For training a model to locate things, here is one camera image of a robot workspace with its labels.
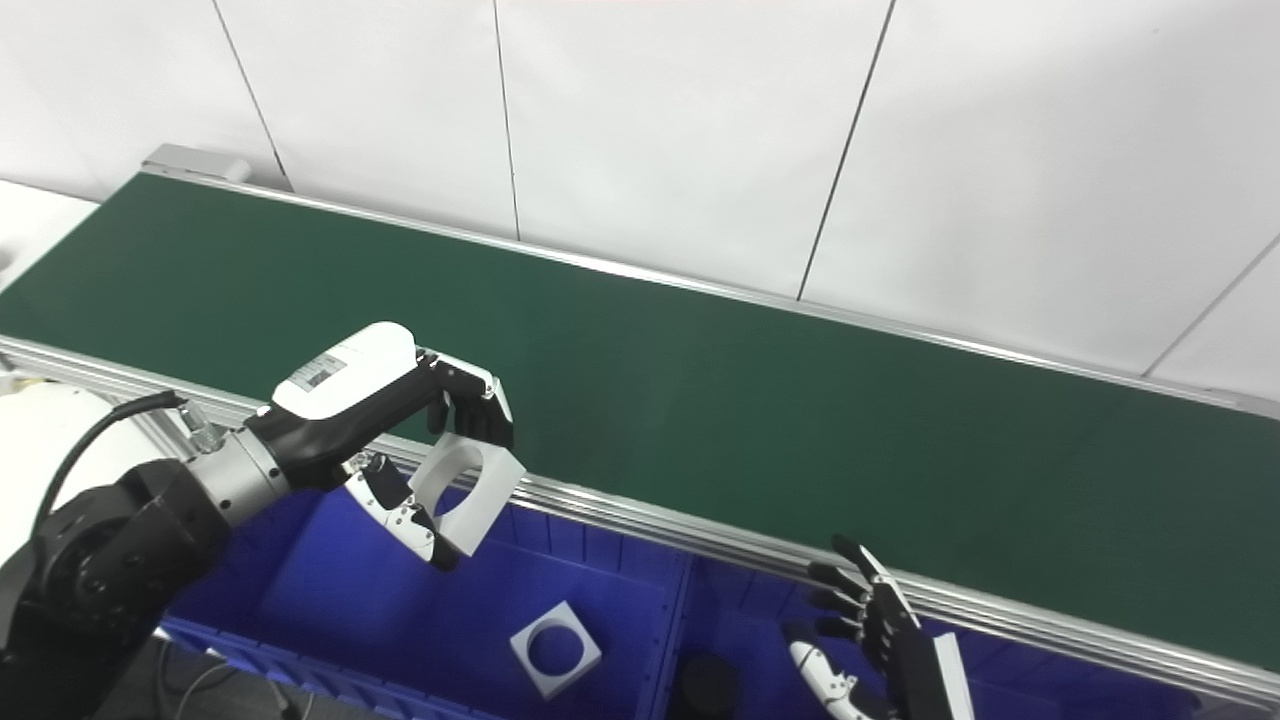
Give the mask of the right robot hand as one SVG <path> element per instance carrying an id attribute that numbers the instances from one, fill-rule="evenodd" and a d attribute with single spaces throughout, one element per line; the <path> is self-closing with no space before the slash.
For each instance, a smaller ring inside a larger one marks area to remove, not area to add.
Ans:
<path id="1" fill-rule="evenodd" d="M 831 719 L 973 719 L 969 679 L 954 633 L 933 635 L 897 579 L 864 544 L 844 534 L 831 538 L 845 565 L 812 561 L 817 582 L 808 601 L 824 616 L 785 623 L 790 659 Z M 822 637 L 856 646 L 881 678 L 877 691 L 847 673 L 820 647 Z"/>

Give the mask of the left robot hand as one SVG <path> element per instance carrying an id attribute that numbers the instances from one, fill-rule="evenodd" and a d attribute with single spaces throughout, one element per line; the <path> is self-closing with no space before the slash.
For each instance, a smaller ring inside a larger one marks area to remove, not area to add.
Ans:
<path id="1" fill-rule="evenodd" d="M 371 445 L 422 414 L 436 442 L 404 474 Z M 292 489 L 342 488 L 420 560 L 475 555 L 525 475 L 515 419 L 490 372 L 376 322 L 296 369 L 247 420 Z"/>

